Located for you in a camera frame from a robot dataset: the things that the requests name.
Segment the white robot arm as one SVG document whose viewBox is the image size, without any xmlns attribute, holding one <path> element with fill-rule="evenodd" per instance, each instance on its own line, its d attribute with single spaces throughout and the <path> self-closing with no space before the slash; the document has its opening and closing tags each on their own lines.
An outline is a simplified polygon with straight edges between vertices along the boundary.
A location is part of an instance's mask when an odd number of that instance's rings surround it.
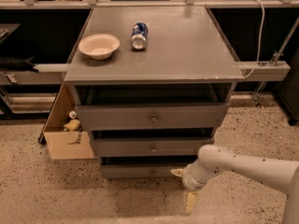
<svg viewBox="0 0 299 224">
<path fill-rule="evenodd" d="M 204 145 L 197 159 L 184 168 L 172 169 L 186 189 L 184 212 L 192 212 L 198 191 L 207 181 L 230 171 L 261 183 L 287 195 L 281 224 L 299 224 L 299 162 L 268 159 L 235 154 L 232 150 L 215 145 Z"/>
</svg>

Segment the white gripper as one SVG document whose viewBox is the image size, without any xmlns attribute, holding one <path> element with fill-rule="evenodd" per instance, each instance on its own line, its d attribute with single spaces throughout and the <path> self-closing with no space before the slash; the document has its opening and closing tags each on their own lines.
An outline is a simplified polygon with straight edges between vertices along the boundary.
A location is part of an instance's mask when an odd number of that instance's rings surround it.
<svg viewBox="0 0 299 224">
<path fill-rule="evenodd" d="M 198 200 L 198 192 L 207 183 L 206 170 L 199 162 L 199 160 L 188 164 L 183 170 L 182 169 L 171 169 L 171 174 L 177 177 L 182 177 L 182 182 L 187 190 L 184 203 L 184 212 L 189 215 L 195 207 Z"/>
</svg>

